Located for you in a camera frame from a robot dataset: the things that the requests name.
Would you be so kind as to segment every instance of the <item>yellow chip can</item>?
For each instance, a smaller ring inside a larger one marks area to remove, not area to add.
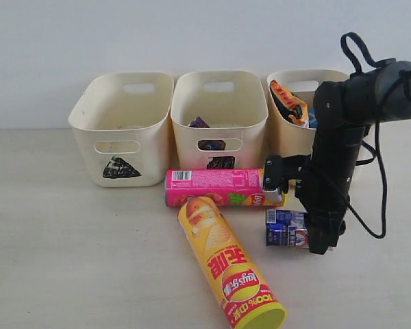
[[[286,309],[209,197],[195,197],[178,221],[233,329],[278,329]]]

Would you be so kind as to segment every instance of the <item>table surface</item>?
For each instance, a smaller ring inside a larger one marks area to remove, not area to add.
[[[222,208],[283,329],[411,328],[411,121],[383,124],[381,142],[385,239],[348,212],[324,256],[267,247],[263,208]],[[381,191],[373,163],[350,192],[376,232]],[[71,130],[0,131],[0,328],[228,329],[163,193],[95,185]]]

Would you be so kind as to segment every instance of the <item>storage bin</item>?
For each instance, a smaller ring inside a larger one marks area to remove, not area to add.
[[[113,73],[93,80],[68,122],[94,182],[105,187],[163,181],[174,137],[174,80],[158,72]]]
[[[189,127],[201,117],[210,128]],[[268,106],[262,82],[246,71],[202,71],[181,76],[171,118],[181,169],[259,168]],[[222,140],[225,150],[198,143]]]
[[[346,73],[333,70],[291,70],[276,72],[269,75],[266,79],[268,84],[268,109],[269,117],[267,125],[267,140],[270,150],[274,154],[283,157],[294,155],[309,155],[312,153],[312,144],[315,138],[316,129],[299,127],[283,118],[274,104],[269,84],[272,80],[277,81],[290,91],[294,92],[298,98],[308,104],[308,110],[313,105],[313,98],[316,88],[324,81],[344,81],[349,79]],[[371,155],[361,147],[358,160],[364,160]],[[353,174],[353,180],[356,180],[360,174],[360,167],[356,167]]]

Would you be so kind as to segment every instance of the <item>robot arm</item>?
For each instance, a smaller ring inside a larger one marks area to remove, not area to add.
[[[366,62],[375,68],[367,73],[347,46],[350,37]],[[345,232],[344,216],[349,208],[375,238],[385,236],[386,177],[379,149],[379,125],[411,119],[411,62],[394,58],[374,62],[360,37],[350,32],[341,38],[345,55],[356,71],[343,82],[323,82],[314,94],[316,129],[312,154],[282,158],[271,155],[264,166],[264,191],[288,192],[288,181],[296,179],[295,197],[306,209],[309,250],[324,254],[336,246]],[[375,234],[349,203],[349,188],[363,138],[375,125],[375,155],[382,175],[382,233]]]

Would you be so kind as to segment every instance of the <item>pringles can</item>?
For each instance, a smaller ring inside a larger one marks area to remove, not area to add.
[[[217,206],[284,206],[284,193],[275,203],[265,198],[263,173],[263,169],[168,170],[164,199],[168,207],[181,207],[200,196],[212,198]]]
[[[231,328],[280,328],[286,309],[213,200],[192,198],[181,207],[178,221]]]

